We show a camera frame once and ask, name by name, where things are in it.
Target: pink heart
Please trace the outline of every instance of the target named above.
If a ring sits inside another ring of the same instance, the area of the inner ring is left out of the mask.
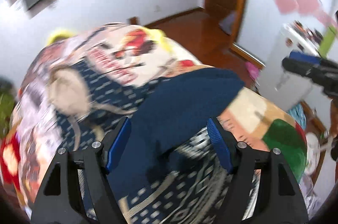
[[[313,14],[319,7],[318,0],[296,0],[298,3],[298,12],[301,15],[307,16]]]
[[[289,14],[298,8],[296,0],[274,0],[281,14]]]

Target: metal screw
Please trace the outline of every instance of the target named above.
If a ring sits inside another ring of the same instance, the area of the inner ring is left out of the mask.
[[[65,148],[61,147],[57,151],[58,154],[64,154],[65,153]]]
[[[99,142],[99,141],[95,141],[95,142],[92,143],[93,148],[98,148],[100,146],[101,146],[101,142]]]
[[[245,142],[238,142],[237,143],[237,146],[239,147],[239,148],[246,148],[246,143]]]
[[[281,150],[277,147],[273,148],[273,153],[274,154],[281,154]]]

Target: wooden floor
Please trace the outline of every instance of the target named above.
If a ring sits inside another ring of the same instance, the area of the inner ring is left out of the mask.
[[[207,13],[196,11],[152,28],[163,30],[202,63],[233,70],[248,87],[252,80],[245,68],[245,60],[228,51],[230,36],[219,28],[218,22]]]

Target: patterned blanket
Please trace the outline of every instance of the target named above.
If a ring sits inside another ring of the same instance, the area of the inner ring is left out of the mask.
[[[209,66],[200,65],[163,32],[121,23],[107,24],[46,47],[23,80],[11,131],[1,145],[2,183],[7,190],[15,190],[29,214],[59,146],[77,150],[102,140],[121,116],[132,117],[156,89],[159,78],[169,80],[204,67]],[[269,130],[276,119],[289,126],[288,134]],[[219,120],[237,140],[254,148],[277,146],[290,158],[297,155],[297,160],[289,163],[297,178],[304,171],[304,132],[266,99],[243,88]],[[120,199],[128,223],[213,221],[231,176],[219,165],[206,129],[196,132],[176,151],[191,161],[191,167],[184,173],[168,173]],[[87,215],[95,218],[81,171],[79,179]],[[258,184],[256,172],[244,218],[253,213]]]

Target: green object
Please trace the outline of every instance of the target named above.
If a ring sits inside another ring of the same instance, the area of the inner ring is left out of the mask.
[[[10,130],[10,118],[14,108],[14,98],[11,94],[0,92],[0,138],[3,139]]]
[[[326,58],[326,55],[327,55],[328,51],[330,50],[332,43],[335,40],[336,35],[337,35],[337,29],[333,26],[329,26],[327,28],[327,31],[326,31],[326,33],[323,37],[322,42],[320,43],[319,49],[318,49],[318,53],[323,58]]]
[[[275,147],[281,150],[299,182],[306,165],[307,147],[297,130],[284,120],[276,119],[264,135],[263,141],[270,150]]]

